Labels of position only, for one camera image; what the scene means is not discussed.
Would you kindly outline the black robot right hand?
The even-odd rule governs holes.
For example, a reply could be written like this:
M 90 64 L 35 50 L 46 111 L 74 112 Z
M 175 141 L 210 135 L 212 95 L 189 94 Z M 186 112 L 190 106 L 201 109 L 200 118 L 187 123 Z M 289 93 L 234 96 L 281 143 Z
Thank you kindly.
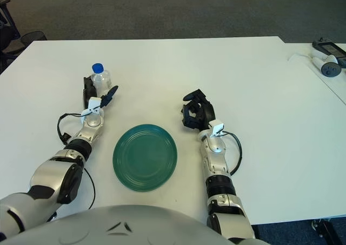
M 209 129 L 209 122 L 216 119 L 212 104 L 206 99 L 206 95 L 197 89 L 183 97 L 184 104 L 181 110 L 182 123 L 190 129 L 199 131 Z

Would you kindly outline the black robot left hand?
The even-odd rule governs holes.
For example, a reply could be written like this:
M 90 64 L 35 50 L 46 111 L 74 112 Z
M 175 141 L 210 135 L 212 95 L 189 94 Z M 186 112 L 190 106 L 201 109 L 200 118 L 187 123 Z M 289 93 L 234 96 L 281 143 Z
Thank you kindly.
M 106 107 L 112 100 L 114 94 L 118 90 L 117 85 L 112 85 L 111 79 L 107 75 L 92 75 L 84 77 L 83 89 L 83 106 L 84 109 L 88 108 L 89 101 L 92 97 L 101 99 L 100 108 Z

